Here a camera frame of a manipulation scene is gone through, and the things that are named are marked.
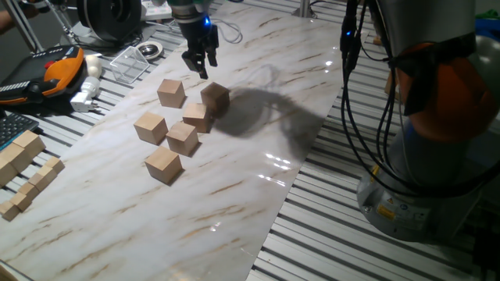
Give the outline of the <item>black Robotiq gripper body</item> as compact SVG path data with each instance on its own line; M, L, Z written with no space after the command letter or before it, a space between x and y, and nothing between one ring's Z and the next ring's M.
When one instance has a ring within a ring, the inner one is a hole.
M206 53L210 38L218 38L217 25L212 22L208 15L200 16L190 23L180 23L180 31L187 40L188 50L198 54Z

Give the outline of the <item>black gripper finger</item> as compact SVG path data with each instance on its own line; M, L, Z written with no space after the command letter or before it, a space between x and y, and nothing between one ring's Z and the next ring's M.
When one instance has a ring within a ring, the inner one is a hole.
M210 66L218 66L216 60L216 50L218 48L218 38L210 38L208 41L208 46L206 47L206 54L208 56Z
M182 59L190 71L196 72L203 80L208 79L205 69L205 57L203 55L187 50L182 54Z

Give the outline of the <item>person hand holding device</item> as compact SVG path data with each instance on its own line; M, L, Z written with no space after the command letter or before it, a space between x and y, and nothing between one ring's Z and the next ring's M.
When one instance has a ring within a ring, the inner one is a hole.
M19 5L23 11L23 14L28 19L32 19L40 13L39 10L34 5L26 4L22 1L19 2Z

